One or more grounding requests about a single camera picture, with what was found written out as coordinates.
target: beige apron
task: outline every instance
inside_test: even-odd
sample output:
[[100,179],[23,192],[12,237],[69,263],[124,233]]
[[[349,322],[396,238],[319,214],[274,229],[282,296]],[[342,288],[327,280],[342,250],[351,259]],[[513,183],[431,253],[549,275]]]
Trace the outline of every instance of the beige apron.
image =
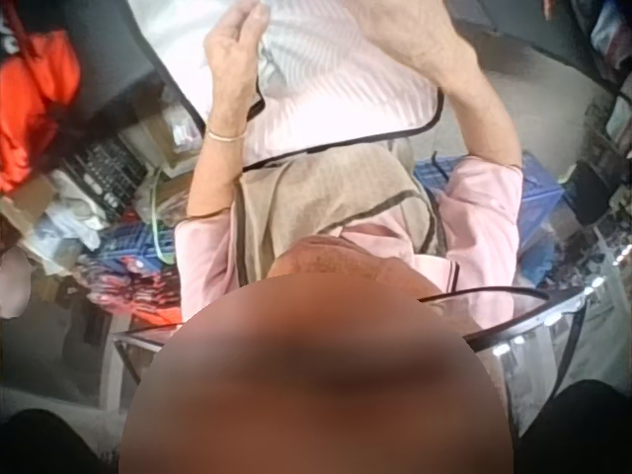
[[245,173],[236,193],[240,285],[263,279],[297,240],[398,206],[415,253],[445,254],[434,202],[412,175],[407,140],[365,143],[276,162]]

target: wrist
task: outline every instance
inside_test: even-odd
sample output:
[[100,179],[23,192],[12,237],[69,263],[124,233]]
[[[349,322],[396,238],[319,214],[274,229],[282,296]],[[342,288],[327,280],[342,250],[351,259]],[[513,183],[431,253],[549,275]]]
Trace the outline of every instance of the wrist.
[[224,100],[213,101],[207,126],[213,133],[220,136],[239,136],[246,130],[248,110],[248,106],[244,103],[229,104]]

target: orange bag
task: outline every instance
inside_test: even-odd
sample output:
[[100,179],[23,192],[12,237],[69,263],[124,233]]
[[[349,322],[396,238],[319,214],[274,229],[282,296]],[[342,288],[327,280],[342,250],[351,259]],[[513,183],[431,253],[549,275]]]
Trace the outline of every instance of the orange bag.
[[14,0],[0,0],[0,192],[18,187],[57,132],[53,113],[79,87],[64,30],[27,33]]

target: pink sleeve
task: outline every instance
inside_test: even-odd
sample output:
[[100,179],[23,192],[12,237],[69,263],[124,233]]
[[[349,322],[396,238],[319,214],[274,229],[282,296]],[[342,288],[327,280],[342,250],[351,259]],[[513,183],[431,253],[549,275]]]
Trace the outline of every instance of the pink sleeve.
[[454,170],[438,198],[447,257],[460,267],[457,289],[511,286],[519,237],[522,171],[474,157]]
[[187,220],[176,227],[183,321],[189,321],[202,308],[239,286],[230,240],[228,210],[207,219]]

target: hand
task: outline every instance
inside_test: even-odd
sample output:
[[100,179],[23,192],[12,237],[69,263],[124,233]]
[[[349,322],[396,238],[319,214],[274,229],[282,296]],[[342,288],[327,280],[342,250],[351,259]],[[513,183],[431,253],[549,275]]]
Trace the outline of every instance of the hand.
[[256,92],[259,41],[269,21],[270,10],[259,0],[239,0],[206,36],[214,107],[248,112]]
[[438,86],[459,75],[473,49],[450,20],[443,0],[345,0],[368,40]]

